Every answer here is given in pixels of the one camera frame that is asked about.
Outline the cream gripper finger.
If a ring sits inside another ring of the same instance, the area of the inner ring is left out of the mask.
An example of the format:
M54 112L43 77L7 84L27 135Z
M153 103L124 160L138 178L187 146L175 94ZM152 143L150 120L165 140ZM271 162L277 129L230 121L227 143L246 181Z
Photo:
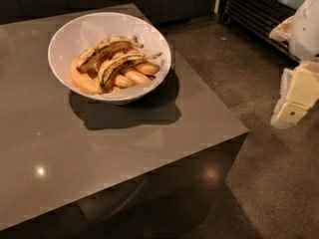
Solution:
M307 111L294 104L285 104L279 101L273 111L270 123L280 129L287 129L298 124L307 114Z

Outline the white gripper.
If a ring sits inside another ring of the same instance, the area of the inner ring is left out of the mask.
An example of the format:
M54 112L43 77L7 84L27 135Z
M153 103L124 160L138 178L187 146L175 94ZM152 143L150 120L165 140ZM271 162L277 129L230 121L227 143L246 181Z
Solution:
M319 0L305 0L295 14L275 28L269 38L287 42L289 53L300 61L294 70L285 69L283 106L310 110L319 99Z

